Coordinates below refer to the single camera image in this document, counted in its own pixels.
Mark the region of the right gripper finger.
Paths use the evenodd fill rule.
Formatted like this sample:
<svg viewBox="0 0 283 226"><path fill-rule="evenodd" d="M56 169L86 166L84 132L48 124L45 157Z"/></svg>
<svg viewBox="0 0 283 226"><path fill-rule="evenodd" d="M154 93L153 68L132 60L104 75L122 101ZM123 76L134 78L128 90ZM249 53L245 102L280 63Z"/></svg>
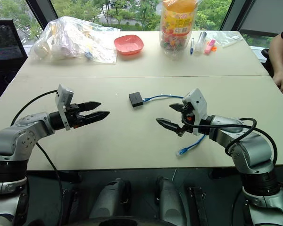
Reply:
<svg viewBox="0 0 283 226"><path fill-rule="evenodd" d="M170 104L169 107L171 107L173 110L177 112L183 112L184 110L184 105L179 103Z"/></svg>
<svg viewBox="0 0 283 226"><path fill-rule="evenodd" d="M175 123L172 123L170 120L164 119L164 118L157 118L156 121L164 128L175 132L178 136L182 136L183 135L183 130L182 128Z"/></svg>

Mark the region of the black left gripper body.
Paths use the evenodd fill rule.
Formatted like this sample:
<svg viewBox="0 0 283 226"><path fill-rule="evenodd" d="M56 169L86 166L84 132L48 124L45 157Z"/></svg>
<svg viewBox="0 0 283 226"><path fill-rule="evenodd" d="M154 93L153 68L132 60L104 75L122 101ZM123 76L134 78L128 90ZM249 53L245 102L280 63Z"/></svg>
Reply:
<svg viewBox="0 0 283 226"><path fill-rule="evenodd" d="M65 115L71 128L76 129L83 126L83 116L80 112L80 108L77 104L71 104L66 107Z"/></svg>

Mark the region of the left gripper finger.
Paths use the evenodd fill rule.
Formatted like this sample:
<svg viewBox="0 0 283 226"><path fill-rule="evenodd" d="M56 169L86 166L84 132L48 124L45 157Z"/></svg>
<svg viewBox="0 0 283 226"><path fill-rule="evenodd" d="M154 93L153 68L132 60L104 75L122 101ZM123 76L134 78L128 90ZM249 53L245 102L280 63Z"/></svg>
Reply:
<svg viewBox="0 0 283 226"><path fill-rule="evenodd" d="M101 105L100 102L89 101L89 102L84 102L84 103L78 104L78 107L80 109L80 112L87 112L87 111L91 111L91 110L97 108L100 105Z"/></svg>
<svg viewBox="0 0 283 226"><path fill-rule="evenodd" d="M105 119L110 114L109 111L97 111L83 116L83 125L92 124Z"/></svg>

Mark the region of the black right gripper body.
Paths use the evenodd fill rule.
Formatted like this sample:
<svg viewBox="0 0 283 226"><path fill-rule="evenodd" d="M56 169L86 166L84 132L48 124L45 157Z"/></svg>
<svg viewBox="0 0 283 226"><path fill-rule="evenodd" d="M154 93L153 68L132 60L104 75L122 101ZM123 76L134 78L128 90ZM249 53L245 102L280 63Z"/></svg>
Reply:
<svg viewBox="0 0 283 226"><path fill-rule="evenodd" d="M186 132L193 133L193 126L195 123L195 114L193 113L194 107L191 103L184 105L181 108L183 128Z"/></svg>

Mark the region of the bystander bare hand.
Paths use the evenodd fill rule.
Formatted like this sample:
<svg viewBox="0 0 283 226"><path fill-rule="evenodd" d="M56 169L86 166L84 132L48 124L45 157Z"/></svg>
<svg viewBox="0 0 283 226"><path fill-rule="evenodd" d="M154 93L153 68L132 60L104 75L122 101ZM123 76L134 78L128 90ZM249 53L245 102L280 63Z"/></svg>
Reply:
<svg viewBox="0 0 283 226"><path fill-rule="evenodd" d="M274 72L273 81L283 93L283 71Z"/></svg>

